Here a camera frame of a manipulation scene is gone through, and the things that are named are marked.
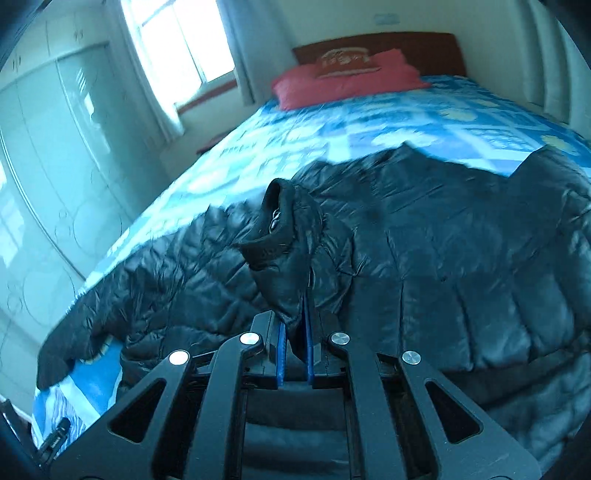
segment red pillow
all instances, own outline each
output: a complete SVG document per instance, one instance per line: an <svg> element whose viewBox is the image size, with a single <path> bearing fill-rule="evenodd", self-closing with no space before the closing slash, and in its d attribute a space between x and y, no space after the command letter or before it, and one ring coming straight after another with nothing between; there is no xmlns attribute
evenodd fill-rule
<svg viewBox="0 0 591 480"><path fill-rule="evenodd" d="M381 68L377 72L350 76L316 78L316 65L301 65L273 81L273 92L281 110L335 102L377 93L406 92L429 88L418 70L406 63L400 50L388 50L371 57Z"/></svg>
<svg viewBox="0 0 591 480"><path fill-rule="evenodd" d="M316 60L316 78L375 72L381 67L369 58L367 48L337 48Z"/></svg>

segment patterned bedsheet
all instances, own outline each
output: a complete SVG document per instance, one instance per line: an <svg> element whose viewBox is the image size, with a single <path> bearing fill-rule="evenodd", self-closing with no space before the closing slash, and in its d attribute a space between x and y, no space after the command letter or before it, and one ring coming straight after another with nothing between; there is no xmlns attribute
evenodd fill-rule
<svg viewBox="0 0 591 480"><path fill-rule="evenodd" d="M322 159L341 162L408 142L425 153L510 175L550 144L591 174L591 150L573 131L499 98L464 77L427 77L433 87L282 112L272 100L202 156L121 236L87 279L92 288L150 238L189 223L209 205L262 193ZM40 445L62 417L69 445L115 401L121 345L109 340L92 361L77 362L59 385L37 392L33 436Z"/></svg>

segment white wardrobe door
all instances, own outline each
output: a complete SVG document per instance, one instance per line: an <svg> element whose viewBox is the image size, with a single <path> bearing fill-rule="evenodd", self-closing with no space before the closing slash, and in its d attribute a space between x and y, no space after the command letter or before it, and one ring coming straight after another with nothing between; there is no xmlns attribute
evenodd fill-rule
<svg viewBox="0 0 591 480"><path fill-rule="evenodd" d="M17 52L13 50L10 56L7 58L4 67L0 70L0 90L6 85L9 85L18 76L17 70Z"/></svg>
<svg viewBox="0 0 591 480"><path fill-rule="evenodd" d="M25 75L49 61L46 23L35 21L27 27L17 44L18 74Z"/></svg>
<svg viewBox="0 0 591 480"><path fill-rule="evenodd" d="M0 131L6 153L17 174L27 199L34 202L35 213L47 234L54 242L75 246L72 236L72 216L62 198L56 192L31 142L31 137L18 98L17 85L13 84L0 92ZM93 259L82 254L83 262L91 264Z"/></svg>
<svg viewBox="0 0 591 480"><path fill-rule="evenodd" d="M142 139L134 110L111 68L108 47L61 59L58 68L91 156L113 195L136 219L166 188L166 176Z"/></svg>
<svg viewBox="0 0 591 480"><path fill-rule="evenodd" d="M0 309L41 344L82 285L28 205L0 150Z"/></svg>
<svg viewBox="0 0 591 480"><path fill-rule="evenodd" d="M78 42L81 46L92 46L109 41L104 8L85 8L74 13Z"/></svg>
<svg viewBox="0 0 591 480"><path fill-rule="evenodd" d="M80 48L74 14L47 21L47 42L50 56L53 58L74 53Z"/></svg>
<svg viewBox="0 0 591 480"><path fill-rule="evenodd" d="M29 415L35 395L39 347L14 322L0 343L0 394Z"/></svg>
<svg viewBox="0 0 591 480"><path fill-rule="evenodd" d="M59 226L60 249L86 276L131 219L80 136L56 64L19 79L17 91L40 168L64 205L63 211L54 211L47 227ZM18 159L12 160L22 178L25 171L20 170ZM39 190L27 190L27 195L34 209L45 201Z"/></svg>

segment quilted fabric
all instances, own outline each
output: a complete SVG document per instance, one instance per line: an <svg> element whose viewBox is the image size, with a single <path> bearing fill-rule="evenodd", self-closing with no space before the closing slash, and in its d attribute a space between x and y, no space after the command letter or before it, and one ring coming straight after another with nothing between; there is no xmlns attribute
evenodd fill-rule
<svg viewBox="0 0 591 480"><path fill-rule="evenodd" d="M171 351L216 349L270 307L293 332L311 268L344 331L421 352L553 463L591 408L591 190L574 163L546 147L507 178L403 145L313 163L259 205L210 207L131 254L47 338L39 388L107 334L125 342L123 392ZM284 430L274 441L288 449Z"/></svg>

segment silver bolt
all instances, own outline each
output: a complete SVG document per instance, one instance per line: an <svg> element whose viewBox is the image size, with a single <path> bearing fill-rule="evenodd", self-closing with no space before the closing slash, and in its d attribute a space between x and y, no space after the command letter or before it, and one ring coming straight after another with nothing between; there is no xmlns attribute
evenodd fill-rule
<svg viewBox="0 0 591 480"><path fill-rule="evenodd" d="M258 333L255 332L246 332L240 335L240 343L244 345L254 345L256 344L261 337Z"/></svg>
<svg viewBox="0 0 591 480"><path fill-rule="evenodd" d="M330 336L330 341L337 345L347 345L351 337L344 332L336 332Z"/></svg>
<svg viewBox="0 0 591 480"><path fill-rule="evenodd" d="M418 365L421 362L421 356L417 352L409 350L402 354L402 360L409 365Z"/></svg>
<svg viewBox="0 0 591 480"><path fill-rule="evenodd" d="M168 356L168 361L173 365L184 365L189 361L189 352L176 350Z"/></svg>

